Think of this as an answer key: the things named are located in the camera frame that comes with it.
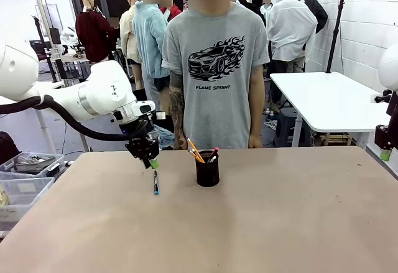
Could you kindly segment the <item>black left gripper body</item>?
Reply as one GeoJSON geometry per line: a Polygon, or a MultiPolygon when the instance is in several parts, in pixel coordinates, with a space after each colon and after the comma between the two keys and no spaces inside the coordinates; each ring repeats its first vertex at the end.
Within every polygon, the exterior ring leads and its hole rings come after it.
{"type": "Polygon", "coordinates": [[[159,155],[159,141],[152,136],[154,125],[150,119],[141,119],[124,125],[129,136],[126,149],[134,158],[143,162],[153,162],[159,155]]]}

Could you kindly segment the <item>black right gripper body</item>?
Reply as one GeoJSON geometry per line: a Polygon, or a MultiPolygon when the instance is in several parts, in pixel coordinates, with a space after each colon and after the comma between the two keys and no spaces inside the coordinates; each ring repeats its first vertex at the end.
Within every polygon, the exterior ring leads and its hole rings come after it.
{"type": "Polygon", "coordinates": [[[391,117],[388,125],[377,125],[375,143],[380,149],[397,149],[397,92],[384,90],[382,95],[376,96],[374,101],[388,104],[386,113],[391,117]]]}

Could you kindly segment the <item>right hand of person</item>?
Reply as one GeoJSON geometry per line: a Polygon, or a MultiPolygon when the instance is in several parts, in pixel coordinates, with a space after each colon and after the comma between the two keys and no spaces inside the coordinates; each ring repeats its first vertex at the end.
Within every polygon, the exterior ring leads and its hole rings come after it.
{"type": "Polygon", "coordinates": [[[187,150],[187,140],[183,134],[175,135],[174,150],[187,150]]]}

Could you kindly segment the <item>left hand of person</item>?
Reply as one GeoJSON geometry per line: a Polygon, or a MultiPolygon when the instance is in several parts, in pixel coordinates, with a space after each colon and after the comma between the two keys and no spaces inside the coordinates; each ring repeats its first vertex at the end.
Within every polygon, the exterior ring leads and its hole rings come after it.
{"type": "Polygon", "coordinates": [[[260,134],[250,134],[248,148],[249,149],[263,148],[262,136],[260,134]]]}

